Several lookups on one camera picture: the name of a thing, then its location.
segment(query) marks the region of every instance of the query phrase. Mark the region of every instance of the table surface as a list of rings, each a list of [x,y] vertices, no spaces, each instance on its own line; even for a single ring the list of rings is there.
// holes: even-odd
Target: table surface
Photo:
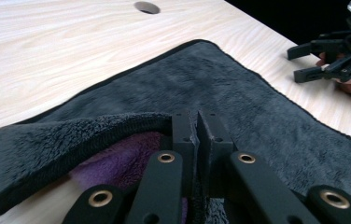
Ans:
[[[287,60],[295,46],[220,0],[0,1],[0,127],[59,105],[89,86],[192,39],[219,45],[319,121],[351,136],[351,96],[319,80],[296,84],[293,71],[314,56]],[[40,190],[0,223],[60,223],[81,189],[68,176]]]

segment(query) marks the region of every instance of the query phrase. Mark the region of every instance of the round hole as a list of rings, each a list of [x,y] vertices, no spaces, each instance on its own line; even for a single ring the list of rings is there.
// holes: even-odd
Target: round hole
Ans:
[[[91,197],[89,197],[89,204],[92,207],[102,207],[112,200],[112,193],[108,190],[95,191]]]
[[[303,224],[300,218],[294,216],[288,217],[287,221],[289,224]]]
[[[144,223],[145,224],[156,224],[159,223],[159,217],[155,214],[148,214],[145,218],[144,218]]]
[[[239,161],[242,161],[244,163],[254,163],[255,158],[251,155],[242,153],[239,155]]]
[[[163,153],[158,156],[158,161],[160,162],[172,162],[175,160],[175,156],[169,153]]]
[[[330,191],[330,190],[321,190],[320,192],[321,199],[328,203],[329,205],[341,209],[346,209],[350,207],[350,202],[342,195]]]
[[[136,2],[134,3],[134,7],[147,14],[158,14],[161,12],[159,7],[149,2]]]

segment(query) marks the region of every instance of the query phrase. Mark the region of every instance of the dark background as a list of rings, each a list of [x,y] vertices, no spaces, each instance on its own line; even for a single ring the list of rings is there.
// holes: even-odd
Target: dark background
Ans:
[[[320,34],[348,30],[348,0],[226,0],[297,44]]]

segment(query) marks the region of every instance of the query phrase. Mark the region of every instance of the wood grain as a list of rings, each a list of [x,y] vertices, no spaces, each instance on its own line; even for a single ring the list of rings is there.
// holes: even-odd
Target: wood grain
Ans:
[[[283,36],[219,0],[152,0],[161,9],[156,15],[136,10],[135,2],[0,1],[0,127],[187,41],[206,39],[319,121],[351,136],[351,96],[331,81],[294,83],[292,72],[314,66],[316,58],[289,62],[286,51],[294,44]],[[59,223],[79,194],[73,181],[64,180],[1,216],[0,223]]]

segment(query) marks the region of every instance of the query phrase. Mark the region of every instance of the purple towel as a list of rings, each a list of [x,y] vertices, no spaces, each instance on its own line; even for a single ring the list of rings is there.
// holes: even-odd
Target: purple towel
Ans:
[[[107,184],[127,189],[140,180],[149,157],[160,148],[161,133],[137,133],[82,162],[70,175],[88,189]],[[182,200],[182,220],[186,222],[188,203]]]

